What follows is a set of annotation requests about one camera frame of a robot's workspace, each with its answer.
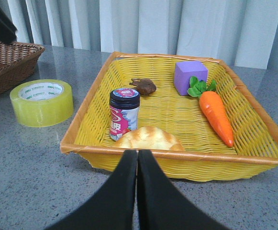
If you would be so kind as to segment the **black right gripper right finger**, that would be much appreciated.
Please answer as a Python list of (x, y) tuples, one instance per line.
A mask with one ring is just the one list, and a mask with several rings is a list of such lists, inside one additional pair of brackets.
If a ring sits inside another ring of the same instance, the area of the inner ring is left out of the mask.
[(188, 201), (165, 176), (150, 150), (139, 150), (137, 206), (142, 230), (226, 230)]

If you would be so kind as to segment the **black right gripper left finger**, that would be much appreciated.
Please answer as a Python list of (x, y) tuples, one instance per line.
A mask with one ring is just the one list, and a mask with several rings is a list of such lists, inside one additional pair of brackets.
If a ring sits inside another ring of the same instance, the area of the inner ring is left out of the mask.
[(138, 155), (126, 150), (112, 175), (73, 213), (49, 230), (131, 230)]

